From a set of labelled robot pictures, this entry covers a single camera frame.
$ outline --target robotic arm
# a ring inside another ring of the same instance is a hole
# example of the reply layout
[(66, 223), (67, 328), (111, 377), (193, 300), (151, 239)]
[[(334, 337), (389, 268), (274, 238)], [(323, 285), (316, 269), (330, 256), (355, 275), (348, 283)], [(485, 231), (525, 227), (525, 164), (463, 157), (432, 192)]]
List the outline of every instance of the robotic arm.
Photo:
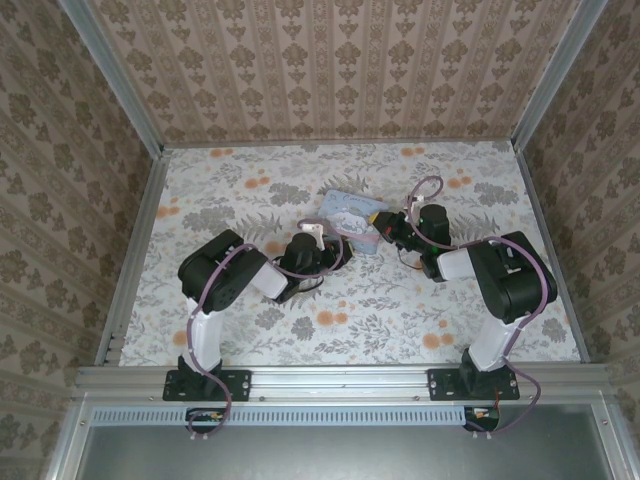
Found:
[[(293, 236), (284, 255), (279, 258), (279, 268), (257, 249), (247, 249), (234, 255), (216, 278), (202, 301), (202, 309), (193, 320), (191, 329), (192, 353), (204, 370), (220, 377), (223, 311), (233, 304), (247, 286), (252, 285), (265, 297), (283, 303), (296, 293), (306, 291), (306, 280), (285, 275), (281, 270), (303, 277), (320, 274), (336, 264), (340, 249), (342, 257), (334, 270), (351, 259), (349, 244), (342, 238), (324, 236), (322, 224), (303, 224), (301, 228), (304, 231)], [(202, 293), (213, 271), (231, 251), (243, 244), (244, 240), (235, 232), (225, 230), (182, 262), (178, 278), (182, 282), (182, 293), (187, 297), (189, 312), (194, 311), (202, 300)], [(187, 348), (185, 346), (185, 351), (178, 358), (177, 374), (169, 372), (171, 375), (167, 382), (172, 384), (170, 390), (182, 392), (188, 398), (211, 399), (216, 385), (198, 372)]]
[[(418, 229), (441, 245), (451, 245), (449, 220), (444, 207), (425, 205), (419, 210)], [(507, 347), (522, 321), (542, 299), (542, 285), (533, 265), (518, 251), (497, 241), (481, 241), (457, 250), (432, 246), (417, 236), (404, 213), (380, 212), (370, 218), (385, 241), (400, 250), (420, 253), (425, 275), (435, 282), (476, 278), (488, 317), (476, 340), (466, 350), (459, 368), (463, 390), (471, 398), (495, 394), (496, 384), (512, 378), (505, 366)], [(556, 282), (522, 232), (502, 238), (528, 252), (541, 267), (547, 283), (547, 304), (558, 294)]]

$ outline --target table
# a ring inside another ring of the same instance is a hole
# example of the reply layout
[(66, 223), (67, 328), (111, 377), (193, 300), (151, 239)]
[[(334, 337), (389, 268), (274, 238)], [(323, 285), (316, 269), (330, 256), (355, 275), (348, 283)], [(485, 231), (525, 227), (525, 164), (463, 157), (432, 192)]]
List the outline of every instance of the table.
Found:
[[(447, 208), (454, 243), (522, 230), (547, 261), (507, 141), (174, 150), (120, 365), (176, 364), (187, 321), (178, 267), (224, 229), (275, 257), (327, 190), (398, 210), (433, 174), (445, 180), (435, 202)], [(415, 264), (418, 256), (403, 259)], [(356, 254), (319, 289), (286, 304), (247, 288), (225, 311), (221, 350), (234, 366), (458, 362), (487, 315), (474, 280), (433, 283), (381, 242), (376, 255)], [(579, 361), (560, 298), (527, 327), (511, 358)]]

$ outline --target damask wallpaper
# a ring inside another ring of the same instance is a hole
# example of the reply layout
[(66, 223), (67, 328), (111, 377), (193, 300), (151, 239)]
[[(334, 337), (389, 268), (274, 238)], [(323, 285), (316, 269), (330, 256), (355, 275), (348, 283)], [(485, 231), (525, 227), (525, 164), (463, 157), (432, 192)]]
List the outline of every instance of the damask wallpaper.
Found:
[(579, 0), (91, 0), (163, 141), (507, 137)]
[(150, 159), (55, 1), (0, 1), (0, 478), (38, 478), (93, 363)]
[(593, 360), (640, 447), (640, 2), (608, 3), (525, 152)]

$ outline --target metal plate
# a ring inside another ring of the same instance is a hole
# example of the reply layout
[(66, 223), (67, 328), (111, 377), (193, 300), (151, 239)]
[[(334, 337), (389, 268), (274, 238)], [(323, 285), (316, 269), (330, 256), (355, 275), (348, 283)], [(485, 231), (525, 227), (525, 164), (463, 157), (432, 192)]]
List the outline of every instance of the metal plate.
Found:
[[(224, 402), (224, 392), (220, 388), (216, 388), (210, 397), (204, 395), (189, 395), (176, 387), (180, 372), (178, 370), (170, 370), (164, 383), (162, 399), (165, 402)], [(251, 370), (222, 370), (219, 376), (229, 392), (234, 402), (248, 402), (251, 392)], [(249, 388), (244, 388), (243, 384), (247, 382)]]
[[(434, 368), (427, 370), (427, 378), (429, 379), (429, 396), (432, 401), (441, 400), (495, 400), (496, 395), (486, 395), (471, 397), (466, 389), (462, 386), (462, 378), (457, 368)], [(515, 381), (515, 387), (511, 386), (511, 382)], [(509, 377), (505, 377), (496, 385), (500, 400), (518, 400), (520, 399), (520, 390), (518, 389), (518, 381), (516, 375), (510, 372)]]
[[(218, 409), (166, 407), (96, 407), (91, 427), (184, 426), (189, 412)], [(195, 426), (206, 425), (195, 421)], [(411, 407), (274, 407), (270, 405), (234, 405), (228, 426), (424, 426), (464, 425), (464, 407), (416, 405)]]
[[(522, 413), (501, 410), (505, 425)], [(613, 480), (594, 423), (590, 407), (541, 406), (490, 440), (460, 426), (230, 426), (206, 441), (183, 426), (92, 428), (77, 480)]]

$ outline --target purple cable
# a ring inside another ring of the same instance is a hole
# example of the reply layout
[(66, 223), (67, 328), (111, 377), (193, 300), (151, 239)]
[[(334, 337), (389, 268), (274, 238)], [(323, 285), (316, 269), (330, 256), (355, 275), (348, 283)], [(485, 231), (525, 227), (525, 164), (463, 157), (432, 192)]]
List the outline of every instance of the purple cable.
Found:
[(338, 237), (338, 246), (339, 246), (339, 252), (338, 252), (338, 258), (336, 260), (336, 263), (334, 263), (333, 265), (331, 265), (329, 268), (327, 268), (326, 270), (323, 270), (320, 273), (315, 273), (313, 275), (302, 275), (300, 273), (294, 273), (294, 272), (290, 272), (289, 270), (285, 270), (284, 268), (282, 268), (280, 265), (276, 265), (275, 263), (272, 263), (273, 267), (278, 270), (280, 273), (283, 273), (284, 275), (287, 275), (288, 277), (292, 277), (292, 278), (299, 278), (302, 280), (306, 280), (309, 278), (321, 278), (324, 277), (327, 273), (332, 272), (333, 270), (335, 270), (336, 268), (338, 268), (338, 265), (340, 265), (340, 261), (342, 260), (342, 256), (344, 255), (344, 247), (342, 245), (342, 238), (340, 238), (340, 234), (331, 226), (331, 224), (321, 218), (303, 218), (302, 220), (300, 220), (298, 222), (298, 228), (300, 228), (300, 225), (303, 225), (305, 223), (320, 223), (322, 224), (327, 231), (331, 231), (333, 232), (334, 235), (336, 235)]
[[(235, 257), (240, 252), (242, 252), (244, 250), (249, 250), (251, 248), (256, 248), (256, 247), (255, 247), (255, 245), (251, 245), (249, 243), (242, 244), (239, 247), (235, 248), (229, 255), (227, 255), (220, 262), (220, 264), (213, 271), (213, 273), (209, 277), (209, 280), (207, 280), (207, 283), (205, 284), (204, 288), (202, 289), (202, 293), (200, 294), (200, 301), (198, 302), (198, 306), (193, 309), (193, 312), (191, 312), (191, 315), (189, 316), (189, 321), (187, 322), (187, 350), (189, 352), (189, 357), (191, 358), (191, 362), (193, 363), (193, 366), (196, 367), (196, 370), (198, 370), (205, 377), (210, 378), (211, 380), (213, 380), (222, 389), (222, 391), (224, 392), (225, 400), (227, 402), (227, 408), (225, 409), (225, 411), (224, 411), (224, 413), (222, 415), (222, 419), (220, 420), (220, 423), (218, 423), (218, 425), (216, 425), (213, 428), (213, 430), (211, 430), (211, 432), (209, 432), (209, 434), (211, 434), (211, 435), (213, 435), (214, 433), (218, 432), (220, 430), (220, 428), (222, 427), (222, 425), (224, 425), (224, 423), (229, 419), (229, 415), (231, 415), (231, 393), (229, 392), (229, 389), (227, 388), (227, 386), (218, 377), (216, 377), (215, 375), (212, 375), (211, 373), (206, 371), (204, 369), (204, 367), (202, 365), (200, 365), (200, 362), (198, 362), (198, 359), (196, 358), (196, 356), (195, 356), (195, 354), (193, 352), (193, 337), (192, 337), (193, 322), (195, 321), (196, 316), (198, 315), (198, 313), (200, 313), (202, 311), (202, 306), (204, 305), (204, 302), (205, 302), (205, 300), (207, 298), (207, 295), (209, 294), (209, 290), (211, 290), (211, 286), (213, 285), (213, 282), (216, 281), (218, 276), (222, 273), (224, 268), (229, 264), (229, 262), (233, 259), (233, 257)], [(189, 423), (187, 425), (187, 429), (189, 430), (189, 433), (194, 437), (196, 435), (198, 435), (193, 430), (193, 420), (195, 419), (196, 416), (198, 416), (198, 415), (195, 415), (195, 414), (192, 415), (191, 418), (189, 418)]]
[[(407, 198), (407, 214), (409, 216), (409, 224), (411, 225), (411, 228), (413, 229), (413, 231), (415, 232), (415, 234), (419, 238), (421, 238), (425, 242), (429, 243), (430, 245), (433, 245), (435, 247), (441, 248), (443, 250), (457, 250), (459, 248), (465, 248), (465, 247), (468, 247), (470, 245), (473, 245), (473, 244), (476, 244), (476, 243), (479, 243), (479, 242), (483, 242), (483, 241), (501, 243), (503, 245), (506, 245), (506, 246), (514, 249), (520, 255), (522, 255), (531, 264), (533, 269), (536, 271), (536, 274), (538, 275), (538, 279), (540, 280), (540, 287), (541, 287), (541, 290), (542, 290), (542, 296), (540, 298), (540, 304), (538, 305), (538, 307), (527, 318), (525, 318), (524, 320), (522, 320), (522, 322), (520, 322), (520, 325), (516, 329), (516, 332), (511, 337), (511, 339), (509, 340), (509, 343), (507, 343), (507, 346), (505, 347), (504, 351), (502, 352), (502, 358), (504, 359), (505, 365), (507, 365), (517, 375), (520, 375), (521, 377), (524, 377), (527, 380), (529, 380), (531, 383), (533, 383), (533, 385), (536, 387), (536, 394), (533, 397), (533, 400), (531, 400), (531, 403), (527, 406), (525, 411), (522, 413), (522, 415), (520, 415), (517, 419), (515, 419), (513, 422), (511, 422), (509, 425), (507, 425), (505, 427), (499, 428), (498, 430), (495, 430), (493, 432), (487, 432), (487, 433), (492, 433), (492, 434), (504, 433), (504, 432), (508, 431), (509, 429), (513, 428), (518, 423), (520, 423), (531, 412), (531, 410), (533, 410), (533, 408), (538, 403), (538, 400), (540, 399), (540, 396), (542, 395), (542, 387), (541, 387), (540, 383), (538, 383), (538, 381), (536, 379), (534, 379), (533, 377), (531, 377), (530, 375), (528, 375), (528, 374), (524, 373), (522, 370), (519, 370), (518, 368), (516, 368), (508, 360), (507, 357), (511, 353), (511, 349), (513, 348), (513, 346), (515, 345), (516, 341), (518, 340), (518, 337), (520, 336), (520, 332), (522, 332), (524, 327), (526, 327), (529, 323), (531, 323), (544, 310), (544, 308), (547, 306), (547, 300), (549, 299), (549, 286), (547, 285), (547, 280), (544, 277), (544, 272), (542, 271), (542, 267), (535, 260), (535, 258), (533, 258), (533, 256), (529, 252), (527, 252), (524, 248), (522, 248), (520, 245), (518, 245), (517, 243), (512, 242), (511, 240), (507, 240), (506, 238), (502, 238), (502, 237), (487, 237), (484, 240), (476, 240), (476, 241), (465, 243), (465, 244), (459, 245), (459, 246), (451, 246), (451, 245), (444, 245), (442, 243), (434, 242), (433, 240), (425, 237), (420, 232), (420, 230), (418, 230), (416, 225), (413, 223), (413, 218), (412, 218), (412, 215), (411, 215), (411, 208), (413, 206), (413, 199), (414, 199), (416, 193), (418, 192), (418, 189), (425, 182), (428, 182), (430, 180), (437, 180), (440, 183), (440, 185), (438, 186), (438, 189), (436, 190), (435, 193), (429, 195), (428, 197), (425, 197), (425, 200), (434, 199), (442, 191), (442, 189), (444, 187), (444, 180), (442, 180), (442, 177), (440, 175), (429, 175), (429, 176), (423, 178), (422, 180), (420, 180), (420, 182), (418, 182), (418, 184), (414, 187), (413, 191), (411, 192), (411, 194)], [(479, 425), (477, 425), (477, 424), (475, 424), (473, 422), (467, 422), (467, 423), (469, 425), (471, 425), (472, 427), (480, 430), (480, 431), (485, 431), (486, 432), (486, 430), (484, 430), (482, 427), (480, 427)]]

